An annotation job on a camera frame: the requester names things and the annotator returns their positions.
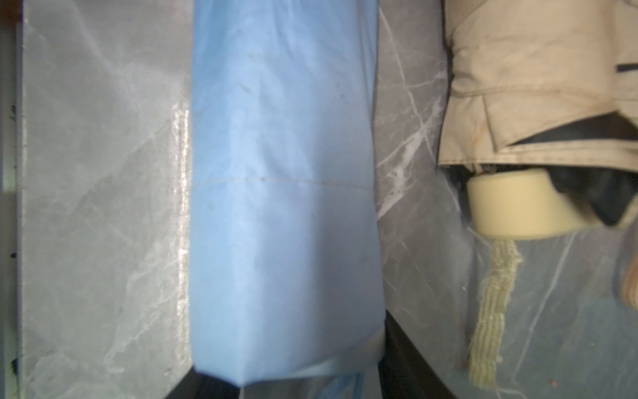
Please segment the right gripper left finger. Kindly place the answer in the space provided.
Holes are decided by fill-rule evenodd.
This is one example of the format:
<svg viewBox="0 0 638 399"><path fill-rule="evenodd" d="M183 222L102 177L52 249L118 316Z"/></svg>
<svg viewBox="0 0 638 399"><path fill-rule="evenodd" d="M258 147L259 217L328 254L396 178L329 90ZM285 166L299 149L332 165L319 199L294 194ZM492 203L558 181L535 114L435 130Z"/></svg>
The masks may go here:
<svg viewBox="0 0 638 399"><path fill-rule="evenodd" d="M165 398L239 399L239 388L215 377L196 372L191 368Z"/></svg>

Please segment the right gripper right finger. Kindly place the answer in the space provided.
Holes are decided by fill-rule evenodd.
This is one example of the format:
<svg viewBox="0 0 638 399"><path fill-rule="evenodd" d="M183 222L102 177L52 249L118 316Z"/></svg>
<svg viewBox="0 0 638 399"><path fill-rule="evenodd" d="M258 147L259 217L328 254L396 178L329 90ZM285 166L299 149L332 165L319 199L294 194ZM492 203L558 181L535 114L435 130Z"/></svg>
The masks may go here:
<svg viewBox="0 0 638 399"><path fill-rule="evenodd" d="M456 399L389 311L385 354L378 365L383 399Z"/></svg>

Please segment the light blue sleeved umbrella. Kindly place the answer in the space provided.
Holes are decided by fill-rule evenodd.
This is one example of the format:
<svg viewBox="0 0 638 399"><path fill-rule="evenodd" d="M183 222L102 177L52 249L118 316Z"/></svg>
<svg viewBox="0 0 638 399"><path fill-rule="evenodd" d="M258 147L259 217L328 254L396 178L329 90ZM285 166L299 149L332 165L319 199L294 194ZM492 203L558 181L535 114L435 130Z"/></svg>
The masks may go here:
<svg viewBox="0 0 638 399"><path fill-rule="evenodd" d="M247 387L380 361L375 1L197 1L194 368Z"/></svg>

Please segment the pale yellow sleeved umbrella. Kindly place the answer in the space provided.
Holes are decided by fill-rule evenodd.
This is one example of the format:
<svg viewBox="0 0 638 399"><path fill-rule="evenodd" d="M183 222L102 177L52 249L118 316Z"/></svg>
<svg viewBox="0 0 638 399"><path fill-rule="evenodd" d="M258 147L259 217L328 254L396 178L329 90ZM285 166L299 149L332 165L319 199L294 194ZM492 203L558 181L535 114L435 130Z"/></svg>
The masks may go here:
<svg viewBox="0 0 638 399"><path fill-rule="evenodd" d="M438 163L466 174L491 267L469 379L498 392L520 241L637 217L637 4L447 1L450 96Z"/></svg>

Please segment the cream umbrella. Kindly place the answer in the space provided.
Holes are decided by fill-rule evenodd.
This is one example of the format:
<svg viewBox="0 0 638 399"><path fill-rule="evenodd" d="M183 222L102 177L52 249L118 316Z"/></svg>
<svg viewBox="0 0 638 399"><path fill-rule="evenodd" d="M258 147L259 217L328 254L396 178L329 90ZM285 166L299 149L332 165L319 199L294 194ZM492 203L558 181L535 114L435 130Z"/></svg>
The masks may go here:
<svg viewBox="0 0 638 399"><path fill-rule="evenodd" d="M629 265L621 284L621 300L629 307L638 309L638 257Z"/></svg>

